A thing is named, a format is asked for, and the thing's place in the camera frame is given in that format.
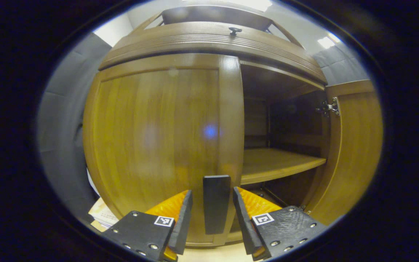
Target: wooden cabinet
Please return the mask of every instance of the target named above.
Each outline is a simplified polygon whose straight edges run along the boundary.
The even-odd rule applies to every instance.
[[[228,174],[240,184],[243,90],[238,58],[178,54],[101,71],[84,117],[87,164],[98,191],[121,218],[193,190],[188,242],[224,244],[206,235],[203,176]]]
[[[191,189],[187,245],[241,240],[232,196],[223,233],[205,234],[203,176],[227,174],[231,186],[306,206],[325,224],[345,214],[379,161],[383,127],[371,82],[325,88],[291,35],[238,25],[233,36],[231,24],[169,22],[169,12],[164,25],[146,29],[160,15],[113,47],[87,99],[85,156],[112,212],[146,211]],[[333,98],[339,116],[315,111]]]

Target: cabinet top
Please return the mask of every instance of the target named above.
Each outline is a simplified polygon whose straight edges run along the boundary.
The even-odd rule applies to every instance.
[[[161,14],[165,25],[182,22],[221,22],[234,25],[243,25],[261,31],[266,31],[272,20],[233,7],[219,5],[190,5],[187,7],[175,7],[164,10]]]

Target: open cabinet door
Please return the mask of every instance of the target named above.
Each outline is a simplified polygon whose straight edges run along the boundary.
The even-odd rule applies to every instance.
[[[381,156],[383,122],[379,99],[369,80],[326,87],[326,96],[329,103],[336,98],[339,115],[329,112],[328,160],[306,211],[328,225],[346,214],[371,182]]]
[[[238,58],[161,55],[100,71],[86,102],[83,143],[92,180],[119,219],[191,189],[187,244],[223,245],[235,210],[229,205],[222,234],[205,234],[203,176],[229,175],[231,188],[240,185]]]

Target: metal hinge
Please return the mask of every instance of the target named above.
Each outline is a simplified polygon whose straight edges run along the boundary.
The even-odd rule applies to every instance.
[[[332,111],[336,116],[340,116],[339,100],[332,98],[332,104],[328,104],[326,100],[321,103],[321,107],[315,109],[316,112],[323,114],[325,117],[329,117],[328,112]]]

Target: paper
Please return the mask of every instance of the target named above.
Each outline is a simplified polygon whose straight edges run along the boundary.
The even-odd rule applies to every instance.
[[[106,231],[108,229],[107,227],[105,227],[102,224],[100,224],[100,222],[98,222],[97,220],[93,220],[93,222],[91,222],[91,225],[95,229],[98,229],[98,231],[100,231],[100,232],[104,232],[104,231]]]
[[[111,227],[119,221],[111,210],[109,210],[102,198],[96,201],[88,213],[105,227]]]

